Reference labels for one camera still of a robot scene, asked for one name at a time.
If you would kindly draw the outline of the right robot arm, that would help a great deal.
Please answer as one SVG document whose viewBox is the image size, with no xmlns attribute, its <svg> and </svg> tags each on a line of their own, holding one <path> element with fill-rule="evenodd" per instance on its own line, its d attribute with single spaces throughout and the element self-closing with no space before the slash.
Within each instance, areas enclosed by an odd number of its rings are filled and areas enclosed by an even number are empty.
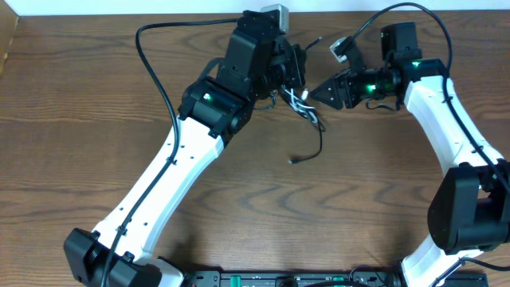
<svg viewBox="0 0 510 287">
<path fill-rule="evenodd" d="M 348 67 L 312 91 L 335 109 L 395 96 L 415 117 L 443 180 L 427 211 L 429 233 L 386 278 L 389 286 L 441 286 L 467 261 L 509 241 L 509 163 L 463 108 L 441 60 L 425 58 L 412 22 L 382 28 L 379 69 L 368 69 L 353 37 L 331 52 Z"/>
</svg>

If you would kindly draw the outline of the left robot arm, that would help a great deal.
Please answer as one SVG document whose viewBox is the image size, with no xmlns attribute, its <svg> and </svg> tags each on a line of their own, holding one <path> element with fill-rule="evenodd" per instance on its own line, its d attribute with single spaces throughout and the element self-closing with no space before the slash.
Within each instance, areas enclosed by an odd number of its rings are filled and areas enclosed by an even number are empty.
<svg viewBox="0 0 510 287">
<path fill-rule="evenodd" d="M 304 85 L 306 56 L 286 39 L 285 6 L 247 10 L 233 23 L 225 56 L 211 60 L 171 109 L 171 130 L 132 189 L 93 230 L 66 238 L 65 256 L 81 284 L 180 286 L 184 273 L 153 254 L 171 215 L 259 100 Z"/>
</svg>

